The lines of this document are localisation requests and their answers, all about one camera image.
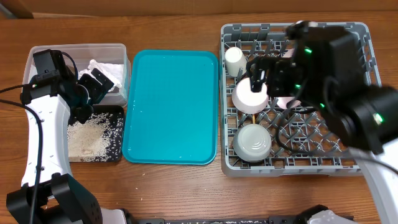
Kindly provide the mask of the pink plate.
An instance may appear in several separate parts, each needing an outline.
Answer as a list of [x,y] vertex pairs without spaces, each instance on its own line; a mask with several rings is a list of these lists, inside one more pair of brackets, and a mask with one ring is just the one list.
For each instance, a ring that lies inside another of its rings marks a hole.
[[[283,58],[291,58],[293,55],[294,49],[288,49],[286,53],[283,54]],[[299,106],[301,104],[301,101],[295,100],[293,101],[293,97],[278,97],[277,99],[277,106],[279,108],[282,108],[283,110],[286,110],[288,106],[291,108],[295,108],[296,106]]]

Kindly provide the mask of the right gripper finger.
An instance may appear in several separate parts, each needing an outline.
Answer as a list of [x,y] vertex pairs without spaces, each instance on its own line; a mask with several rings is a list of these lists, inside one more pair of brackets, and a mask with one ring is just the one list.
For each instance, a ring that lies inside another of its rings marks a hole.
[[267,79],[267,70],[262,68],[252,67],[250,69],[250,83],[251,83],[251,91],[254,93],[259,93],[262,91],[263,84],[266,83]]
[[271,65],[273,63],[274,63],[274,58],[273,57],[269,57],[269,56],[258,56],[258,57],[255,57],[254,59],[250,60],[246,64],[246,74],[250,78],[250,76],[251,76],[250,69],[252,67],[256,67],[256,68],[266,69],[267,70],[267,75],[268,75],[268,73],[269,73],[268,70],[271,68]]

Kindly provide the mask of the pink small bowl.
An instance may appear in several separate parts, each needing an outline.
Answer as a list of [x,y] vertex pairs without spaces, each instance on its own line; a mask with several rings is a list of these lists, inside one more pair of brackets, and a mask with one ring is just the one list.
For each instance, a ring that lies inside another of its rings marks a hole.
[[266,108],[269,96],[266,84],[262,84],[260,92],[252,92],[249,78],[242,79],[233,89],[233,105],[246,114],[256,114]]

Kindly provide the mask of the white napkin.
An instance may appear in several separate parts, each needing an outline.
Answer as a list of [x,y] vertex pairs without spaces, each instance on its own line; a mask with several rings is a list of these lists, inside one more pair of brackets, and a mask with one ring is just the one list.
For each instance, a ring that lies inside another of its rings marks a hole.
[[123,64],[113,64],[113,63],[101,63],[97,62],[95,59],[91,59],[89,65],[86,69],[81,70],[78,72],[78,77],[81,78],[83,74],[89,74],[93,76],[91,72],[97,68],[103,75],[109,78],[113,83],[114,86],[109,90],[109,92],[113,91],[116,87],[121,89],[122,87],[122,80],[123,80]]

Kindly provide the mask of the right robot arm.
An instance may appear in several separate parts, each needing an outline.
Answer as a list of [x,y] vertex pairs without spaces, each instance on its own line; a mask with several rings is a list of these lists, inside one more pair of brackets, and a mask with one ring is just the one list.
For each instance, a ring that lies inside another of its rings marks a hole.
[[251,90],[316,109],[360,166],[383,223],[397,222],[397,90],[369,85],[357,56],[260,56],[246,65]]

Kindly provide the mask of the cream paper cup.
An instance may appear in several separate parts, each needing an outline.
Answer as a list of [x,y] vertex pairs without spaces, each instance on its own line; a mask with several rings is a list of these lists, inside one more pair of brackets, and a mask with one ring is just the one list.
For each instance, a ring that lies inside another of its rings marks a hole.
[[238,47],[229,48],[225,54],[226,70],[232,77],[238,77],[239,71],[242,74],[246,73],[247,60],[243,51]]

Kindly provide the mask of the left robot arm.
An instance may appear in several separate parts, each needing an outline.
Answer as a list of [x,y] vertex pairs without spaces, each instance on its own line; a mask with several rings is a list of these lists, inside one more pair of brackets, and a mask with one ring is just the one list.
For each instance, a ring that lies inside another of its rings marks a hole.
[[125,209],[100,207],[96,197],[72,176],[67,127],[73,110],[89,117],[90,100],[110,82],[86,77],[78,82],[69,68],[45,68],[22,86],[29,120],[29,149],[21,188],[6,197],[18,223],[134,223]]

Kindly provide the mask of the white bowl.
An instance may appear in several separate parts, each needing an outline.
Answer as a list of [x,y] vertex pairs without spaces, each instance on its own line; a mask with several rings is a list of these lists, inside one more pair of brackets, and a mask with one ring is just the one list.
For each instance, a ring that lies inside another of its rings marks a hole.
[[272,139],[269,131],[259,124],[248,124],[239,129],[233,138],[233,149],[246,162],[259,162],[271,153]]

